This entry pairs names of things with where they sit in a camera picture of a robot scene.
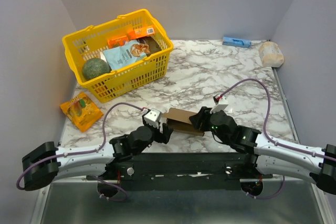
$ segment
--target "white marble surface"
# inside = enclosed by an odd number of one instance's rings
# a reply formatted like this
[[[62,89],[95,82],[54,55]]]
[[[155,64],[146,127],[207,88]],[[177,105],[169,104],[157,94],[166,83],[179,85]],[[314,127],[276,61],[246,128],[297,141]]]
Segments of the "white marble surface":
[[[146,84],[107,103],[100,103],[89,91],[76,86],[74,95],[85,92],[105,114],[118,102],[162,112],[170,107],[197,112],[201,106],[212,107],[212,96],[225,91],[237,81],[257,78],[271,94],[268,133],[293,141],[282,101],[271,68],[261,65],[260,41],[249,49],[222,46],[219,40],[174,40],[174,50],[165,77]],[[256,82],[245,82],[228,95],[226,113],[238,124],[261,130],[267,109],[263,88]],[[128,106],[116,107],[106,123],[107,140],[135,130],[141,123],[141,112]],[[61,138],[63,147],[82,147],[102,142],[102,118],[87,132],[81,133],[68,119]],[[211,134],[204,137],[173,133],[168,145],[154,143],[145,152],[228,152],[228,146],[216,143]]]

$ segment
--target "yellow snack bag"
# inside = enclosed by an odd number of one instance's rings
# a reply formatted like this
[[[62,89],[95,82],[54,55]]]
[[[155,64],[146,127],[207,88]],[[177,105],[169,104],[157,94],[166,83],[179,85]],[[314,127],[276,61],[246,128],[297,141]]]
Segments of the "yellow snack bag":
[[[71,101],[61,104],[60,107],[81,132],[86,131],[103,116],[97,105],[83,92],[80,92]]]

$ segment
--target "open cardboard box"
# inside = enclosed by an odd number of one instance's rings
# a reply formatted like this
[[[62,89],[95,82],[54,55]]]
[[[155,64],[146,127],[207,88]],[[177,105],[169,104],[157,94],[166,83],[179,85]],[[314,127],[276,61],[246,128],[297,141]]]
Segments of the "open cardboard box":
[[[187,110],[170,108],[167,113],[162,115],[162,117],[167,118],[167,125],[173,128],[175,132],[204,136],[204,132],[194,129],[191,122],[189,121],[189,117],[196,114],[197,113],[195,112]]]

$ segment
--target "yellow basket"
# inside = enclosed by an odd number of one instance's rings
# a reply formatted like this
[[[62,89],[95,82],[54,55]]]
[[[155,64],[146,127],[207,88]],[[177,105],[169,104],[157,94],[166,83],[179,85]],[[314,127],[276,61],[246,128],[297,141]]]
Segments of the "yellow basket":
[[[108,49],[107,40],[120,37],[131,30],[154,26],[151,37],[159,44],[161,51],[119,70],[112,70],[97,78],[86,81],[82,74],[85,61],[99,58],[100,52]],[[133,89],[154,81],[166,74],[169,54],[173,43],[160,23],[146,9],[126,15],[99,26],[88,26],[64,36],[65,56],[78,83],[87,88],[100,102],[107,102]]]

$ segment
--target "green melon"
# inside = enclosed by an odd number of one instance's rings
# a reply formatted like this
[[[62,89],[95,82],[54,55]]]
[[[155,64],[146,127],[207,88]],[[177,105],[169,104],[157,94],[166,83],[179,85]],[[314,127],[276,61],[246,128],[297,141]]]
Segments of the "green melon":
[[[109,73],[109,65],[99,58],[92,58],[87,60],[82,68],[83,76],[88,81],[94,79],[102,74]]]

